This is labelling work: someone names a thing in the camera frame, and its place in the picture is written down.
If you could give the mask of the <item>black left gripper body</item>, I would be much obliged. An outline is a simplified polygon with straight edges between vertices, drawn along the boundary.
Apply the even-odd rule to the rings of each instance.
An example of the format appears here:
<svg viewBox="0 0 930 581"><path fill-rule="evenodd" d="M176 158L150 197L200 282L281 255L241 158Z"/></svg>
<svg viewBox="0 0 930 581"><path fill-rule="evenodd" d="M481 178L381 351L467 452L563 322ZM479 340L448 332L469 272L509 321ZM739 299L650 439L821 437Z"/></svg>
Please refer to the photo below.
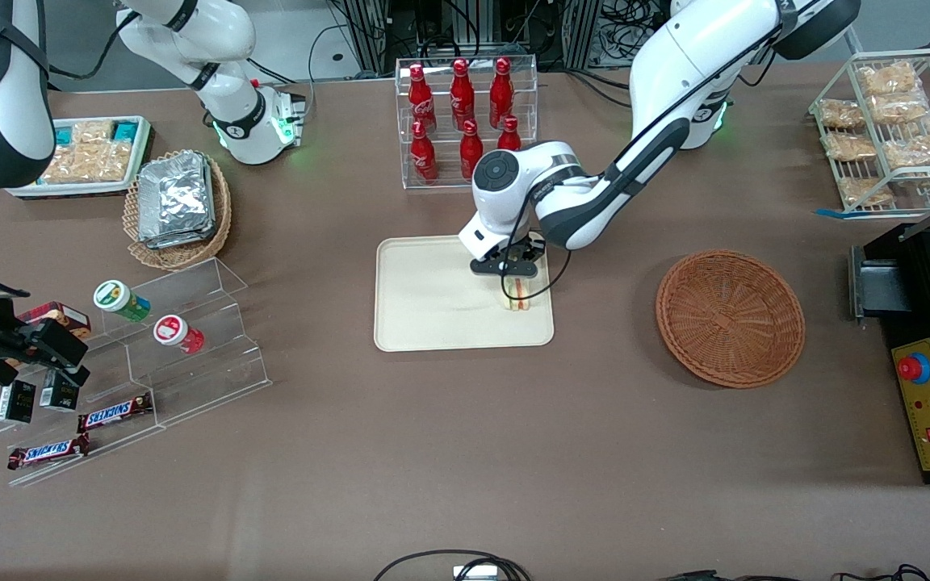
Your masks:
<svg viewBox="0 0 930 581"><path fill-rule="evenodd" d="M495 262L536 262L546 253L547 243L540 232L528 232L517 241L488 254Z"/></svg>

